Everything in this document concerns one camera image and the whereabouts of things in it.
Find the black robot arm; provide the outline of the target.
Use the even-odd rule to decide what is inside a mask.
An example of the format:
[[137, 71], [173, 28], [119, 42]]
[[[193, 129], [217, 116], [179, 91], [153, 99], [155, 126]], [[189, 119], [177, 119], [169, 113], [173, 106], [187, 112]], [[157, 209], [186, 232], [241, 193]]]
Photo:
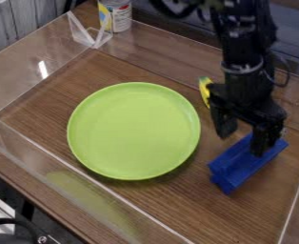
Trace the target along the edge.
[[174, 0], [173, 11], [163, 0], [149, 0], [167, 17], [179, 19], [209, 9], [210, 23], [221, 45], [224, 81], [205, 85], [206, 101], [216, 133], [229, 137], [237, 123], [252, 126], [250, 153], [256, 156], [274, 147], [285, 126], [285, 109], [272, 92], [288, 85], [276, 80], [272, 46], [277, 41], [269, 0]]

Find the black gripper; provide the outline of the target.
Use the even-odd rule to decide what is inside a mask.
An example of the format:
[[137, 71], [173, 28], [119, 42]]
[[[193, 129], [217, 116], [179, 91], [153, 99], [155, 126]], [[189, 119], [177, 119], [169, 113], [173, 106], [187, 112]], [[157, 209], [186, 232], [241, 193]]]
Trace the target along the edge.
[[274, 69], [261, 68], [250, 73], [225, 73], [224, 83], [210, 83], [209, 112], [214, 130], [226, 139], [241, 120], [253, 127], [250, 153], [261, 157], [282, 137], [285, 109], [272, 98], [276, 87]]

